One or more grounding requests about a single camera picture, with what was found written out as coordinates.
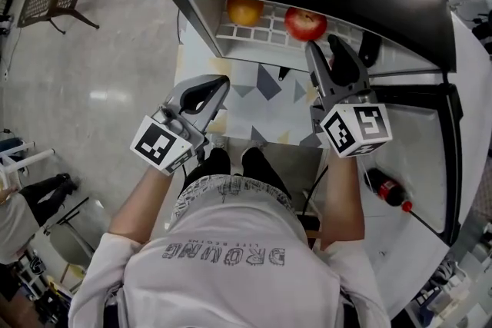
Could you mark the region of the person's white printed t-shirt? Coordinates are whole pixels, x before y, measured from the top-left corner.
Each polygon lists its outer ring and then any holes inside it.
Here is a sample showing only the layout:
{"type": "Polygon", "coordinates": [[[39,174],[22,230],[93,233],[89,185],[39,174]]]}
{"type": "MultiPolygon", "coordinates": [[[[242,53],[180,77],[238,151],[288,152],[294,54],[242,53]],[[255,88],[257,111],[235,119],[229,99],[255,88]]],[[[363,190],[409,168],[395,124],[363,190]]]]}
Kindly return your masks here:
{"type": "Polygon", "coordinates": [[[111,295],[127,328],[391,328],[362,244],[311,249],[278,189],[212,175],[178,202],[161,238],[103,235],[70,328],[101,328],[111,295]]]}

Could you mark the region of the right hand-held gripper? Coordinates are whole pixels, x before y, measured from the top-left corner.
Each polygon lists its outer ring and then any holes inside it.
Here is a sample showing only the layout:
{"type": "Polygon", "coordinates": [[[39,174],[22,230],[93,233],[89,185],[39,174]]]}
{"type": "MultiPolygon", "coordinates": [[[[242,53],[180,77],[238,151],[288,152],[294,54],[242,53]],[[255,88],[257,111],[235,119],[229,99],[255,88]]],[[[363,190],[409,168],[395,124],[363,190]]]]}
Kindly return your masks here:
{"type": "Polygon", "coordinates": [[[315,41],[306,44],[307,68],[317,89],[310,106],[313,132],[324,134],[338,157],[370,154],[393,140],[386,106],[370,88],[354,49],[336,35],[328,36],[328,44],[330,66],[315,41]]]}

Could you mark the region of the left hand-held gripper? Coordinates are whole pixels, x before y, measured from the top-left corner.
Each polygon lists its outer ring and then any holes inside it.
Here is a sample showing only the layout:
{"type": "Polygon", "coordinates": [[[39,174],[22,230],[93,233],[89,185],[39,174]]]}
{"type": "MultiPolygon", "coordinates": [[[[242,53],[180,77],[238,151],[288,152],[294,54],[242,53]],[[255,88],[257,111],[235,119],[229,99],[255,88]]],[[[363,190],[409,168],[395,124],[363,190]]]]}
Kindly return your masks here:
{"type": "Polygon", "coordinates": [[[173,174],[208,144],[204,130],[230,89],[226,75],[199,75],[181,81],[171,97],[145,116],[130,149],[163,174],[173,174]]]}

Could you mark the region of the person's black trousers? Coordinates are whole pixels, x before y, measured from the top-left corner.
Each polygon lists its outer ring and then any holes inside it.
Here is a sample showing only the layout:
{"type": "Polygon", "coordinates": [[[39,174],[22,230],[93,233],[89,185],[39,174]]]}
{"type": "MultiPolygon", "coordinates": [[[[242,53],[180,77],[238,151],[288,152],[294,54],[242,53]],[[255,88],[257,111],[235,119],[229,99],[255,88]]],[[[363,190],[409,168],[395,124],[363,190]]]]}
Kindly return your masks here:
{"type": "Polygon", "coordinates": [[[180,217],[193,201],[205,196],[222,200],[270,197],[289,211],[293,210],[291,195],[260,148],[248,148],[241,156],[241,165],[243,173],[232,175],[227,151],[212,148],[209,157],[185,178],[175,205],[176,217],[180,217]]]}

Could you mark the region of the red apple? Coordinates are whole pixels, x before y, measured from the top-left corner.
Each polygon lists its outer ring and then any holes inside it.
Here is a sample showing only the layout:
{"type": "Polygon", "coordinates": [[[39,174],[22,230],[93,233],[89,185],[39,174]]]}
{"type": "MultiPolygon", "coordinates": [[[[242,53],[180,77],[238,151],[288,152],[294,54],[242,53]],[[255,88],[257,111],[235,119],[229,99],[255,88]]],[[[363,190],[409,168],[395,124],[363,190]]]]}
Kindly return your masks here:
{"type": "Polygon", "coordinates": [[[285,13],[284,25],[291,37],[298,41],[316,41],[327,30],[324,15],[290,7],[285,13]]]}

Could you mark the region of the grey chair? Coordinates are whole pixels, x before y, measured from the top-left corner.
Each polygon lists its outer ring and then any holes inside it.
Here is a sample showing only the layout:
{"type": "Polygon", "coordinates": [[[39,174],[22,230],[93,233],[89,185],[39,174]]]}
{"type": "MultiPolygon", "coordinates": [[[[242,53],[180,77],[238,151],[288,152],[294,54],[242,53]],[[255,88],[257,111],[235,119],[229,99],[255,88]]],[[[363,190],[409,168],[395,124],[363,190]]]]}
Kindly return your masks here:
{"type": "Polygon", "coordinates": [[[108,222],[101,202],[86,197],[45,226],[44,235],[66,263],[85,273],[108,222]]]}

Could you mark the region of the orange fruit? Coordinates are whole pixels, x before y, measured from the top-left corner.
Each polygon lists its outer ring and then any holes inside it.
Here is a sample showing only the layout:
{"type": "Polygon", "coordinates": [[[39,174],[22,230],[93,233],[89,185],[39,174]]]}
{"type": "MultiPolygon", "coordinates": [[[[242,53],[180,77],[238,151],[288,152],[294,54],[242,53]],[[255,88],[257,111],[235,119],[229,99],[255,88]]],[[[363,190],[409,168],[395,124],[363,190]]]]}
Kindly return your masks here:
{"type": "Polygon", "coordinates": [[[263,9],[263,1],[227,0],[228,17],[237,25],[255,26],[262,16],[263,9]]]}

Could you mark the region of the white curved counter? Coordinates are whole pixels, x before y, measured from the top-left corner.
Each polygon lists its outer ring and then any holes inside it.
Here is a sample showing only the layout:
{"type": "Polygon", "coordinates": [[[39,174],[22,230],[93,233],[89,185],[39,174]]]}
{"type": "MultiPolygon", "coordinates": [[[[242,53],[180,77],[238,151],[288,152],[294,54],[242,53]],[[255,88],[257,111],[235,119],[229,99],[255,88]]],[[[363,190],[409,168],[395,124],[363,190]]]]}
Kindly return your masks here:
{"type": "Polygon", "coordinates": [[[492,63],[472,31],[453,17],[456,68],[444,74],[423,58],[386,44],[369,73],[385,89],[393,139],[358,159],[400,181],[405,213],[367,187],[364,248],[390,316],[425,284],[458,235],[477,192],[492,136],[492,63]]]}

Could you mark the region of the dark soda bottle red cap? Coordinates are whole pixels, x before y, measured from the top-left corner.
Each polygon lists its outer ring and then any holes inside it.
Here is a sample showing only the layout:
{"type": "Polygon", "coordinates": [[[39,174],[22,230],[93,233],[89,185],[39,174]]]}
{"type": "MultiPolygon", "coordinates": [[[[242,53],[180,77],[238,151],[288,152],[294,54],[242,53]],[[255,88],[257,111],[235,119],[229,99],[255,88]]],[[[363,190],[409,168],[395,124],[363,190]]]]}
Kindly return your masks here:
{"type": "Polygon", "coordinates": [[[404,187],[378,168],[371,168],[364,175],[364,182],[381,200],[392,207],[410,213],[413,204],[404,187]]]}

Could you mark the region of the person's left forearm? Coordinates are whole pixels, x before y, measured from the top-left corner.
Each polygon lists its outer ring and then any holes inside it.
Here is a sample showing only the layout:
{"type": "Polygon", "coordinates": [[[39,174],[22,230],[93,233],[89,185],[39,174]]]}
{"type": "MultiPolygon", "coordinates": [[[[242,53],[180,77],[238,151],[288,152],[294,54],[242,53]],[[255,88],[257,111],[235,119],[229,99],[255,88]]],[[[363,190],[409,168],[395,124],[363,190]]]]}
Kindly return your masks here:
{"type": "Polygon", "coordinates": [[[151,238],[159,211],[173,179],[149,166],[117,214],[111,219],[108,232],[139,244],[151,238]]]}

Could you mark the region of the table with geometric patterned cloth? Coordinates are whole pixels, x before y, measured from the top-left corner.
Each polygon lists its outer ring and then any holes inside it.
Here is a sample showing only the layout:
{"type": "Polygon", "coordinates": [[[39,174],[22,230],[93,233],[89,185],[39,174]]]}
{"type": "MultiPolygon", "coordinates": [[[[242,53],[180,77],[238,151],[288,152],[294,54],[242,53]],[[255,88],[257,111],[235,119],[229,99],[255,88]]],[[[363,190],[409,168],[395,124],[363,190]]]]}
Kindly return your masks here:
{"type": "Polygon", "coordinates": [[[175,83],[199,75],[226,75],[230,90],[208,133],[244,140],[328,148],[324,134],[312,129],[310,106],[316,98],[308,74],[289,71],[278,80],[279,68],[215,57],[183,15],[178,18],[175,83]]]}

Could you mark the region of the black object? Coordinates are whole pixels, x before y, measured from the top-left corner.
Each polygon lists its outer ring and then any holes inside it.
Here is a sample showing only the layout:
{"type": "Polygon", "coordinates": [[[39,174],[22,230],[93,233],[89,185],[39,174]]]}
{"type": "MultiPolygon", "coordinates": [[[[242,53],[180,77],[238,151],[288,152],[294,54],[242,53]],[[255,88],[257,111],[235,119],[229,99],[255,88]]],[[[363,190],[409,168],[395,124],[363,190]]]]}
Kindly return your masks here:
{"type": "Polygon", "coordinates": [[[358,57],[366,68],[371,68],[377,62],[380,54],[382,38],[370,31],[364,31],[358,57]]]}

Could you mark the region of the person's right forearm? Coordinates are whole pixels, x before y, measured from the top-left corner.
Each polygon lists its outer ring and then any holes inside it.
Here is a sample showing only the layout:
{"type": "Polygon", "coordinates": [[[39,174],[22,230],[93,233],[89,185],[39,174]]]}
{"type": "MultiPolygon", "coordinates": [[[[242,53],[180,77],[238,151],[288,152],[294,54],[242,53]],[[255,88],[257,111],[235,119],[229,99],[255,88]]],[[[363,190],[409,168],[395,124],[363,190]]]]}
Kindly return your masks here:
{"type": "Polygon", "coordinates": [[[321,221],[320,249],[337,242],[365,238],[364,212],[355,157],[340,158],[332,151],[328,158],[327,195],[321,221]]]}

